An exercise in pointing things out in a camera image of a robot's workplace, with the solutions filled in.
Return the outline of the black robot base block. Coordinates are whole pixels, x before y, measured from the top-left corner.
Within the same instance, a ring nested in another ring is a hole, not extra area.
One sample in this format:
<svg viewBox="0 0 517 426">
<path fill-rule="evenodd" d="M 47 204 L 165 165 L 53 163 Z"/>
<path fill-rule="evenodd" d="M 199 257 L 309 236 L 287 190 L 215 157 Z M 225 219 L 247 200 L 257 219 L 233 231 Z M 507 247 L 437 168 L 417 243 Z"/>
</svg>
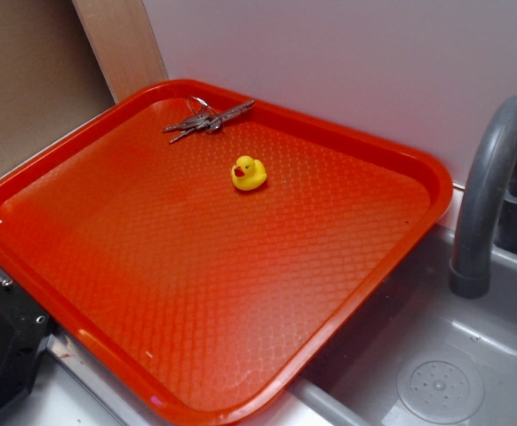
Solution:
<svg viewBox="0 0 517 426">
<path fill-rule="evenodd" d="M 0 283 L 0 417 L 31 394 L 51 332 L 38 302 L 20 285 Z"/>
</svg>

